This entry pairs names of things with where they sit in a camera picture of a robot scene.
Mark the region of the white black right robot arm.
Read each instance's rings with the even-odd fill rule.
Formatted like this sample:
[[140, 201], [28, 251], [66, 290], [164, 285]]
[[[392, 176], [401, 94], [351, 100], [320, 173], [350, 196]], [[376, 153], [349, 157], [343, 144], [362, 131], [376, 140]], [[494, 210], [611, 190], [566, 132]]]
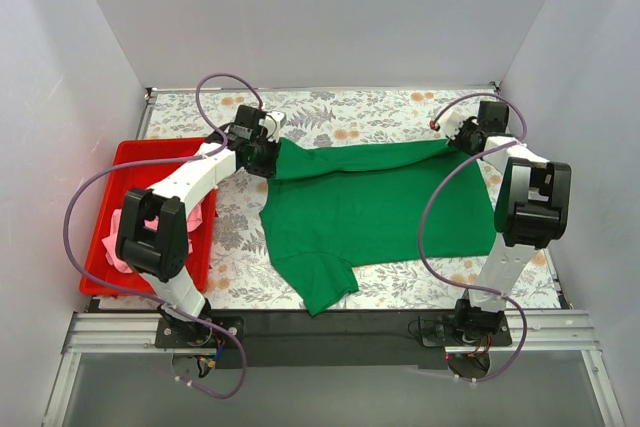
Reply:
[[451, 109], [438, 121], [448, 144], [480, 158], [502, 176], [494, 210], [496, 237], [476, 279], [456, 302], [452, 330], [464, 344], [506, 328], [505, 297], [525, 266], [567, 226], [571, 167], [534, 154], [507, 132], [509, 106], [481, 101], [475, 116]]

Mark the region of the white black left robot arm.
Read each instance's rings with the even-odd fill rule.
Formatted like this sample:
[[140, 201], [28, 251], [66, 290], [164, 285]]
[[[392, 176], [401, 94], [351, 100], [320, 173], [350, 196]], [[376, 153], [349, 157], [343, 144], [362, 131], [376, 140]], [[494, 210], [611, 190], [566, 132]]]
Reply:
[[178, 334], [190, 346], [205, 345], [213, 324], [204, 316], [207, 301], [186, 267], [188, 217], [239, 170], [273, 177], [285, 122], [282, 112], [242, 105], [227, 129], [206, 137], [191, 160], [150, 187], [125, 194], [116, 256], [152, 287], [169, 315], [180, 319]]

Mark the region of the green t shirt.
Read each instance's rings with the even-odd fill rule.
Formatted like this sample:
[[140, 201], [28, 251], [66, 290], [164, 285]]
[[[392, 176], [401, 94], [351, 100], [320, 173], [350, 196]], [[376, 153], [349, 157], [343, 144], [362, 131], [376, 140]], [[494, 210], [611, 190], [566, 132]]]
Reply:
[[305, 149], [285, 139], [260, 219], [270, 262], [311, 315], [358, 291], [355, 268], [487, 255], [493, 207], [467, 156], [444, 140]]

